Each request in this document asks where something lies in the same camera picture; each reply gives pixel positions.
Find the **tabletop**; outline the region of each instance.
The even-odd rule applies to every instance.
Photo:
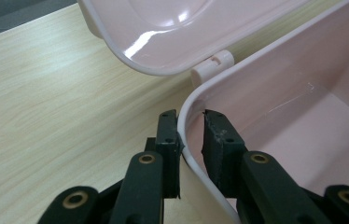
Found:
[[[121,180],[158,115],[179,111],[192,91],[188,74],[151,77],[120,62],[78,5],[0,34],[0,223],[36,223],[65,189]],[[164,212],[165,223],[203,223],[187,194],[165,200]]]

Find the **brass insert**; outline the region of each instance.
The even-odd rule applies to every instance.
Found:
[[[270,159],[263,154],[253,154],[251,155],[251,160],[257,163],[268,163]]]
[[[88,194],[83,190],[79,190],[69,194],[63,200],[63,207],[67,209],[78,208],[82,204],[84,204],[87,200],[88,200]]]
[[[139,161],[140,163],[143,163],[143,164],[150,164],[150,163],[153,163],[155,161],[155,157],[153,155],[143,155],[141,157],[139,157]]]

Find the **dark floor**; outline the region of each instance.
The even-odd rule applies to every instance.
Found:
[[[0,33],[76,2],[77,0],[0,0]]]

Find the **wooden table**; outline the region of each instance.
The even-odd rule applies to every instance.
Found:
[[[192,90],[188,75],[121,63],[78,5],[0,34],[0,223],[36,223],[63,190],[119,181],[159,113],[178,111]],[[202,218],[183,195],[165,201],[165,223]]]

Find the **white plastic edge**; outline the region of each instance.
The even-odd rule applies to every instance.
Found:
[[[107,47],[111,49],[114,52],[114,55],[123,63],[127,64],[134,70],[148,74],[153,75],[157,77],[167,77],[170,75],[175,75],[172,73],[162,73],[158,72],[154,69],[148,69],[144,66],[140,66],[137,63],[134,63],[132,60],[129,60],[122,52],[121,50],[116,48],[116,45],[114,44],[114,41],[110,38],[110,35],[107,34],[107,31],[105,29],[105,26],[103,25],[102,21],[99,19],[98,13],[94,10],[94,7],[91,3],[91,1],[88,0],[77,0],[78,4],[82,6],[81,10],[83,12],[84,20],[86,21],[88,28],[90,31],[96,35],[99,38],[102,38]]]
[[[126,65],[128,65],[129,67],[131,67],[132,69],[147,74],[147,75],[152,75],[152,76],[156,76],[156,77],[169,77],[169,76],[175,76],[178,74],[181,74],[183,72],[185,72],[185,69],[182,67],[177,67],[174,68],[172,70],[168,70],[168,71],[162,71],[160,69],[156,69],[156,68],[148,68],[145,66],[142,66],[138,63],[133,62],[132,60],[130,60],[129,58],[127,58],[123,53],[122,50],[118,49],[116,47],[116,45],[114,44],[113,39],[110,37],[110,35],[108,35],[107,30],[105,29],[105,26],[103,25],[102,20],[100,20],[97,11],[94,9],[94,6],[92,5],[91,0],[77,0],[78,3],[82,6],[81,10],[84,16],[84,20],[86,21],[88,28],[90,29],[90,31],[97,37],[102,38],[107,47],[109,49],[111,49],[114,53],[114,55],[123,63],[125,63]],[[258,28],[254,29],[254,30],[249,30],[247,32],[247,34],[244,34],[245,36],[248,36],[250,34],[252,34],[253,32],[255,32]],[[186,67],[192,67],[192,64],[188,64],[186,65]]]
[[[300,34],[303,31],[305,31],[309,27],[311,27],[314,24],[318,23],[319,21],[323,20],[325,17],[329,16],[333,12],[339,10],[340,8],[346,6],[347,4],[349,4],[349,0],[343,0],[342,2],[338,3],[334,7],[331,7],[328,10],[321,13],[320,15],[314,17],[310,21],[307,21],[302,26],[298,27],[297,29],[293,30],[292,32],[288,33],[287,35],[284,35],[283,37],[274,41],[273,43],[271,43],[270,45],[268,45],[264,49],[257,51],[256,53],[254,53],[250,57],[246,58],[245,60],[241,61],[240,63],[235,64],[232,68],[224,71],[223,73],[219,74],[218,76],[212,77],[210,80],[206,81],[203,85],[201,85],[199,88],[197,88],[187,98],[186,102],[181,107],[181,110],[180,110],[179,116],[178,116],[177,131],[179,132],[180,137],[183,141],[183,144],[185,145],[185,147],[183,149],[183,157],[186,160],[188,166],[191,168],[191,170],[203,182],[203,184],[206,186],[206,188],[212,194],[214,199],[225,209],[225,211],[227,212],[227,215],[231,217],[231,219],[233,220],[234,223],[240,223],[237,212],[232,208],[230,203],[226,200],[226,198],[221,194],[221,192],[218,190],[218,188],[213,184],[213,182],[209,179],[209,177],[206,175],[206,173],[202,170],[202,168],[194,160],[191,152],[188,149],[188,141],[187,141],[187,136],[186,136],[186,128],[187,128],[186,122],[187,122],[187,118],[188,118],[188,112],[190,111],[193,103],[196,100],[198,100],[199,96],[203,95],[210,88],[217,85],[217,83],[219,83],[219,82],[223,81],[224,79],[226,79],[227,77],[231,76],[236,71],[241,70],[242,68],[246,67],[248,64],[251,64],[253,61],[257,60],[260,56],[262,56],[262,55],[266,54],[267,52],[284,44],[289,39],[295,37],[296,35]]]

